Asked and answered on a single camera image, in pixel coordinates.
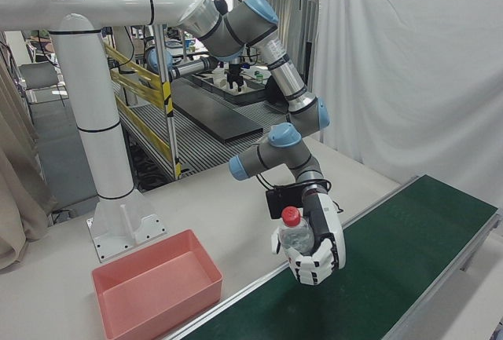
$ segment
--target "beige curtain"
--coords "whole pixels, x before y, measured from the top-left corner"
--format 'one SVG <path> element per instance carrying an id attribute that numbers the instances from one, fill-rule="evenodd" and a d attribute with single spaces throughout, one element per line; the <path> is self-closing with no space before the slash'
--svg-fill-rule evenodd
<path id="1" fill-rule="evenodd" d="M 35 160 L 35 129 L 0 60 L 0 269 L 22 257 L 28 240 L 42 238 L 56 205 Z"/>

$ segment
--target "white table surface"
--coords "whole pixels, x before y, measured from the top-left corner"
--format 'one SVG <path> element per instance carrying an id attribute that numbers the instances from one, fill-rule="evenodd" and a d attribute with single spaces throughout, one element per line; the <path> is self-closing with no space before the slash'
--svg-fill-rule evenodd
<path id="1" fill-rule="evenodd" d="M 331 197 L 344 209 L 343 222 L 398 187 L 312 139 L 306 142 L 332 182 Z M 275 184 L 292 182 L 284 167 L 265 176 Z M 168 236 L 187 228 L 196 233 L 224 276 L 222 299 L 284 261 L 281 254 L 270 253 L 270 234 L 277 222 L 269 219 L 264 189 L 256 179 L 235 181 L 222 165 L 145 196 Z M 20 264 L 0 271 L 1 339 L 104 338 L 90 276 L 100 265 L 86 227 L 91 215 L 53 226 L 47 236 L 30 244 Z M 491 235 L 468 272 L 457 272 L 437 294 L 441 298 L 435 296 L 414 327 L 420 336 L 412 338 L 473 340 L 491 333 L 503 316 L 502 276 L 503 241 Z M 490 315 L 474 320 L 473 315 L 482 316 L 481 307 Z"/>

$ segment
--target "white robotic hand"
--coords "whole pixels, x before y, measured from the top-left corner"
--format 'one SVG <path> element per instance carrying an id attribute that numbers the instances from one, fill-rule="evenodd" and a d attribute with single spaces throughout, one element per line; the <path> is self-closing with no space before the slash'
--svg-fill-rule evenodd
<path id="1" fill-rule="evenodd" d="M 300 283 L 318 285 L 336 269 L 346 264 L 346 247 L 338 211 L 325 193 L 309 195 L 304 200 L 304 217 L 309 219 L 315 244 L 311 255 L 293 248 L 284 249 L 293 275 Z M 280 250 L 279 228 L 271 236 L 273 253 Z"/>

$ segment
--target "plastic bottle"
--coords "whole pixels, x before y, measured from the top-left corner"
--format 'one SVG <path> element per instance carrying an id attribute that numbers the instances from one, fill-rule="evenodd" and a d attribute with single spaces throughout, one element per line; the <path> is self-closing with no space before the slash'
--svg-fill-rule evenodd
<path id="1" fill-rule="evenodd" d="M 296 207 L 286 207 L 281 212 L 280 242 L 284 249 L 295 248 L 302 255 L 310 254 L 314 246 L 314 235 L 309 223 Z"/>

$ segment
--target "red plastic bin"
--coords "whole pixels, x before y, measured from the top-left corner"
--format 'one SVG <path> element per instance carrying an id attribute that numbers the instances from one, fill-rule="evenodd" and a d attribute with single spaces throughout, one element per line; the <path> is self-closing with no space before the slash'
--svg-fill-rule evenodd
<path id="1" fill-rule="evenodd" d="M 155 338 L 218 302 L 222 274 L 192 230 L 92 272 L 107 339 Z"/>

